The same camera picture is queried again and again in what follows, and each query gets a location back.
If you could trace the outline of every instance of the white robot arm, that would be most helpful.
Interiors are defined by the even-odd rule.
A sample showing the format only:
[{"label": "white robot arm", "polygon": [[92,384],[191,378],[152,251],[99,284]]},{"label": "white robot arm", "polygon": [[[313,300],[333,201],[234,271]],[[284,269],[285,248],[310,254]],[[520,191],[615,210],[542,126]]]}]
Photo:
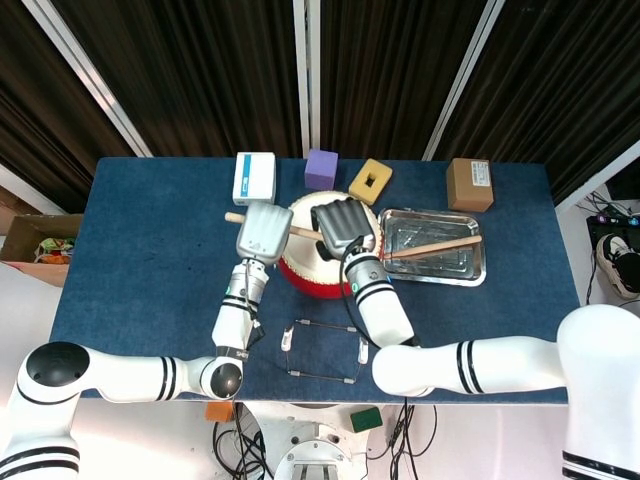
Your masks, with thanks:
[{"label": "white robot arm", "polygon": [[242,263],[233,269],[212,333],[215,357],[122,357],[72,343],[54,342],[22,363],[9,399],[9,445],[0,480],[71,480],[80,454],[71,425],[80,394],[96,389],[110,402],[172,400],[183,392],[214,400],[235,396],[249,356],[257,310],[269,280],[265,266],[282,254],[292,212],[252,204],[238,235]]},{"label": "white robot arm", "polygon": [[357,202],[316,207],[327,250],[344,273],[372,343],[373,379],[386,393],[425,396],[566,387],[569,425],[563,471],[576,480],[640,480],[640,318],[592,305],[570,313],[557,343],[531,337],[416,348],[413,329],[377,257]]}]

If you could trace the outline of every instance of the blue label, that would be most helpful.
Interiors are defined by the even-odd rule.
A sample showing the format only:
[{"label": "blue label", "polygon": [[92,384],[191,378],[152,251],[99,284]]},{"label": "blue label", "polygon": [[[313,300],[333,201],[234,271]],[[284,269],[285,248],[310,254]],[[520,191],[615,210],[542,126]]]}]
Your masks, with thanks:
[{"label": "blue label", "polygon": [[249,173],[251,172],[251,155],[244,156],[244,165],[242,166],[242,187],[240,188],[240,196],[246,197],[249,194]]}]

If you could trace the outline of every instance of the wooden stick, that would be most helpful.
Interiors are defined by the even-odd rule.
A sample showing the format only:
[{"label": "wooden stick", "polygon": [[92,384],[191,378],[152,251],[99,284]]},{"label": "wooden stick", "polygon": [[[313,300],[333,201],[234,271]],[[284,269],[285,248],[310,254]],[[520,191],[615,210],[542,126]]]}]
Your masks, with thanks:
[{"label": "wooden stick", "polygon": [[[227,222],[231,222],[231,223],[243,223],[244,215],[241,215],[239,213],[227,212],[224,214],[224,219]],[[308,228],[296,227],[295,225],[291,225],[289,227],[289,233],[293,235],[298,235],[299,237],[305,237],[305,238],[310,238],[312,240],[322,241],[322,234],[320,232],[309,230]]]},{"label": "wooden stick", "polygon": [[475,245],[480,243],[482,237],[480,235],[473,235],[471,237],[458,238],[456,240],[448,240],[446,242],[432,243],[429,245],[420,245],[419,247],[405,248],[393,253],[385,253],[384,259],[389,260],[392,258],[406,258],[411,260],[417,260],[427,255],[434,253],[442,253],[446,250],[455,250],[458,248],[466,247],[469,245]]}]

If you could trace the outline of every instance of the yellow block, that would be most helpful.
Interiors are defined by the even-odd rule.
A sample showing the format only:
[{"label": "yellow block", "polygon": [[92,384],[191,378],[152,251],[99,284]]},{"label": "yellow block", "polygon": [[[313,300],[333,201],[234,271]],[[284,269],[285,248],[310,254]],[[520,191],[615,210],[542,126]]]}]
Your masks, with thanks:
[{"label": "yellow block", "polygon": [[370,158],[351,182],[349,195],[362,200],[367,205],[373,205],[391,178],[391,173],[393,170],[389,167]]}]

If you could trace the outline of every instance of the cardboard box with items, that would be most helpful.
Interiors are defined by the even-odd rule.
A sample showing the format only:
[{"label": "cardboard box with items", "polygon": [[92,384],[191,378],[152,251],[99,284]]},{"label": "cardboard box with items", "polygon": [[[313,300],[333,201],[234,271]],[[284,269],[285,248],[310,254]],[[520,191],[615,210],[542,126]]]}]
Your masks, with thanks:
[{"label": "cardboard box with items", "polygon": [[0,261],[43,282],[62,287],[69,271],[68,263],[35,263],[38,248],[49,238],[75,240],[82,217],[81,214],[16,216],[0,252]]}]

